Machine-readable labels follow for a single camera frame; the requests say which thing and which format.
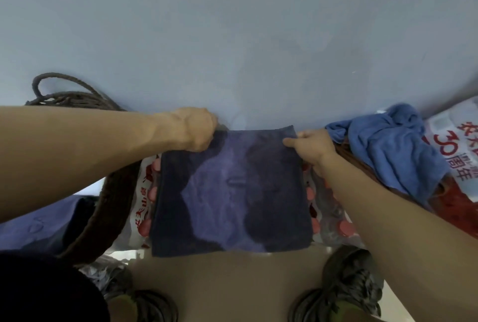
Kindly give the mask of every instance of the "folded cloth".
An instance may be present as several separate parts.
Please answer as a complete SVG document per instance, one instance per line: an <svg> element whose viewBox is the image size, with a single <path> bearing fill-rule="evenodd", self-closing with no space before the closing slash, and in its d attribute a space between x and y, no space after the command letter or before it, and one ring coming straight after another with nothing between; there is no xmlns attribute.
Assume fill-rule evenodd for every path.
<svg viewBox="0 0 478 322"><path fill-rule="evenodd" d="M0 250L62 253L86 227L97 200L94 196L72 195L0 224Z"/></svg>
<svg viewBox="0 0 478 322"><path fill-rule="evenodd" d="M415 108L398 104L326 126L332 140L348 137L350 150L371 167L385 186L409 194L430 210L428 199L449 171L446 160L422 140L425 126Z"/></svg>
<svg viewBox="0 0 478 322"><path fill-rule="evenodd" d="M312 226L302 162L282 144L285 137L296 137L292 126L216 131L204 152L164 153L152 255L308 247Z"/></svg>

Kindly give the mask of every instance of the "shoe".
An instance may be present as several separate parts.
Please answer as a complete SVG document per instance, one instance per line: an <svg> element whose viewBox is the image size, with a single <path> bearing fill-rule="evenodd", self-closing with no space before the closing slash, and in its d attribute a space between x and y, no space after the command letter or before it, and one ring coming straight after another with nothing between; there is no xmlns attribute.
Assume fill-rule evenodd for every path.
<svg viewBox="0 0 478 322"><path fill-rule="evenodd" d="M381 316L383 278L370 252L353 246L340 247L327 260L322 288L301 295L292 305L288 322L328 322L337 312L338 301L360 307L372 316Z"/></svg>
<svg viewBox="0 0 478 322"><path fill-rule="evenodd" d="M101 291L106 301L128 295L138 308L138 322L177 322L178 310L169 297L152 289L134 290L126 265L115 258L101 256L80 269Z"/></svg>

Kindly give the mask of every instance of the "beige floor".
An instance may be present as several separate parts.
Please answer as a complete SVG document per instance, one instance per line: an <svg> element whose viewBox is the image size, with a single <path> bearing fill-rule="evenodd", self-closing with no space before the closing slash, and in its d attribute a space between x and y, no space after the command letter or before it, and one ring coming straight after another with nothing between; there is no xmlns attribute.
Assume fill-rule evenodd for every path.
<svg viewBox="0 0 478 322"><path fill-rule="evenodd" d="M137 288L156 288L173 297L181 322L285 322L292 301L320 285L329 253L330 248L310 247L271 255L227 252L159 259L146 252L129 265ZM380 305L384 320L412 321L388 286Z"/></svg>

